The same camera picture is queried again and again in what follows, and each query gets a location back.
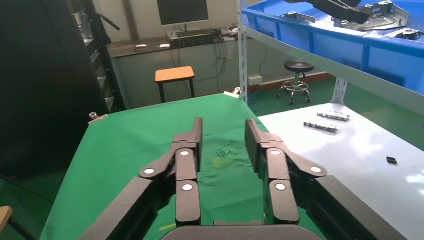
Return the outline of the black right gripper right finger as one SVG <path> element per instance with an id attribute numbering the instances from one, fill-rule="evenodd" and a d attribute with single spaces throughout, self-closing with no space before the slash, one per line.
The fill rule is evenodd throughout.
<path id="1" fill-rule="evenodd" d="M 298 224 L 300 214 L 292 179 L 315 180 L 327 176 L 327 170 L 289 150 L 279 136 L 259 129 L 253 118 L 245 121 L 245 146 L 253 171 L 263 182 L 264 222 Z"/>

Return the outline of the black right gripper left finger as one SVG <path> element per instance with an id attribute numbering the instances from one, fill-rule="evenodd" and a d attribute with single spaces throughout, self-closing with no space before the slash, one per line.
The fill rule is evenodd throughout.
<path id="1" fill-rule="evenodd" d="M 194 120 L 192 130 L 174 136 L 170 149 L 143 167 L 139 176 L 158 184 L 163 208 L 175 196 L 177 227 L 201 224 L 198 173 L 203 147 L 203 118 Z"/>

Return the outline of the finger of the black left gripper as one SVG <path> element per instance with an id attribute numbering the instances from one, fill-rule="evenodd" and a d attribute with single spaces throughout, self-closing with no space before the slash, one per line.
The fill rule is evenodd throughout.
<path id="1" fill-rule="evenodd" d="M 364 24 L 369 15 L 356 9 L 361 3 L 360 0 L 285 0 L 289 4 L 309 3 L 314 8 L 341 21 L 350 21 L 357 24 Z"/>

